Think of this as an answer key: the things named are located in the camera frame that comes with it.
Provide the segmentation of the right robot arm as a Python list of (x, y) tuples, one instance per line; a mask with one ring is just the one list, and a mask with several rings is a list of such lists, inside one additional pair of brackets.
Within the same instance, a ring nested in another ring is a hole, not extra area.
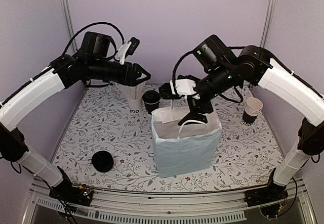
[(286, 186), (290, 179), (312, 156), (323, 151), (323, 95), (261, 47), (241, 47), (236, 56), (233, 47), (211, 35), (191, 54), (202, 64), (207, 75), (202, 80), (193, 76), (179, 79), (173, 76), (170, 82), (172, 94), (206, 103), (247, 81), (277, 95), (303, 115), (298, 141), (271, 172), (267, 186), (245, 192), (245, 201), (250, 206), (287, 197)]

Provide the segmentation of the light blue paper bag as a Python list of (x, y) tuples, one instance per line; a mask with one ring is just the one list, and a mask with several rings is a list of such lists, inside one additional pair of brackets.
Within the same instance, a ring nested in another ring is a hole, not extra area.
[(168, 106), (151, 113), (154, 161), (161, 178), (187, 174), (211, 166), (222, 133), (220, 118), (212, 107), (207, 122), (185, 120), (188, 106)]

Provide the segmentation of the stack of paper cups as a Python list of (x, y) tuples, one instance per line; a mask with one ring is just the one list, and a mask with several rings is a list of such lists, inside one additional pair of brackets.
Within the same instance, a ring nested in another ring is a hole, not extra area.
[(261, 100), (250, 97), (246, 99), (244, 113), (242, 116), (242, 124), (246, 126), (252, 125), (263, 108)]

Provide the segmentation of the stack of black lids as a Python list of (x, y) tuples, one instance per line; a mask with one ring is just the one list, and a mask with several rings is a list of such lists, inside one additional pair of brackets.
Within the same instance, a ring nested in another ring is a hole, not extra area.
[(92, 156), (91, 164), (98, 172), (105, 173), (113, 168), (114, 160), (108, 151), (99, 151)]

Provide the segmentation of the white cup holding straws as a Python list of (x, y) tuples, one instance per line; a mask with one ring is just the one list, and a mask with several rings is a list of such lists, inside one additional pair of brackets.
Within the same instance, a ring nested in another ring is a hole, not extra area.
[(138, 114), (142, 112), (142, 97), (138, 99), (127, 99), (129, 104), (129, 112), (131, 114)]

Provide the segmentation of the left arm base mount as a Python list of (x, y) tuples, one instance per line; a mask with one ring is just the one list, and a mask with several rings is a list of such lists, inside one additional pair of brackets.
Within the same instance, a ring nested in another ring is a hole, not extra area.
[(49, 196), (62, 202), (90, 206), (93, 198), (93, 189), (86, 185), (76, 187), (62, 182), (58, 186), (51, 188)]

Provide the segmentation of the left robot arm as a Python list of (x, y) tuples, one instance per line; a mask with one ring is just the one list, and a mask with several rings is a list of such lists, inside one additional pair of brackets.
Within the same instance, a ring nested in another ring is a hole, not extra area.
[(54, 166), (41, 154), (29, 148), (18, 124), (36, 107), (51, 96), (68, 89), (78, 81), (92, 79), (116, 82), (134, 87), (151, 78), (150, 73), (137, 63), (126, 62), (138, 45), (139, 39), (122, 40), (108, 56), (110, 45), (115, 45), (111, 36), (86, 32), (81, 47), (74, 55), (63, 52), (38, 75), (1, 102), (1, 155), (11, 163), (18, 163), (32, 174), (46, 181), (53, 197), (67, 202), (89, 199), (84, 185), (74, 187), (67, 174)]

